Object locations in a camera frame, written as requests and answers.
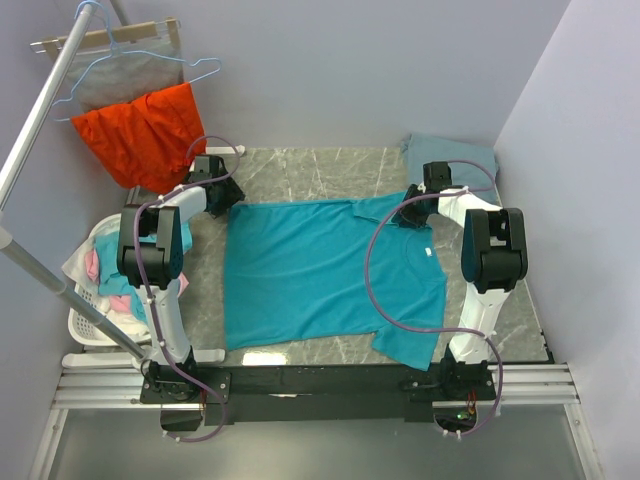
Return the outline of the turquoise t-shirt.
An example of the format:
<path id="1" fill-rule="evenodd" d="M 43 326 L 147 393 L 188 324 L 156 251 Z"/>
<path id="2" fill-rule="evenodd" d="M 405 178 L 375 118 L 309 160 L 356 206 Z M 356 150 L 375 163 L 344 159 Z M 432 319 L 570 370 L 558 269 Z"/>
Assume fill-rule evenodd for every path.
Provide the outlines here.
<path id="1" fill-rule="evenodd" d="M 223 271 L 227 348 L 370 334 L 374 350 L 427 369 L 447 277 L 430 227 L 380 224 L 402 199 L 234 206 Z"/>

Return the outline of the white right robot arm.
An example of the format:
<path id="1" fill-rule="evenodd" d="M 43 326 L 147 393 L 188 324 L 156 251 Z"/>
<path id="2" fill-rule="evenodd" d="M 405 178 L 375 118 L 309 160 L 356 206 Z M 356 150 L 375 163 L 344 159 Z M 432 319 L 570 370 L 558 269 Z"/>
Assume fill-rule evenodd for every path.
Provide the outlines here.
<path id="1" fill-rule="evenodd" d="M 461 331 L 448 349 L 458 362 L 479 364 L 491 355 L 483 337 L 493 334 L 503 304 L 528 271 L 524 213 L 490 204 L 466 187 L 434 192 L 412 184 L 405 198 L 412 203 L 395 214 L 394 223 L 422 227 L 438 214 L 463 229 L 460 260 L 466 293 Z"/>

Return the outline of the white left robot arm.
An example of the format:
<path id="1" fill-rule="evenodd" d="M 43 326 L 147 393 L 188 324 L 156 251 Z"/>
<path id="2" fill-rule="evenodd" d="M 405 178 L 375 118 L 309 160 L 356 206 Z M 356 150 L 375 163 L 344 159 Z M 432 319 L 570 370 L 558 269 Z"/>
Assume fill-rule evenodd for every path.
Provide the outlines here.
<path id="1" fill-rule="evenodd" d="M 152 342 L 147 359 L 176 367 L 166 375 L 164 389 L 179 402 L 193 399 L 200 388 L 178 302 L 186 246 L 182 228 L 201 213 L 223 215 L 245 198 L 223 159 L 210 160 L 211 166 L 195 167 L 165 197 L 128 204 L 120 217 L 117 269 L 143 304 Z"/>

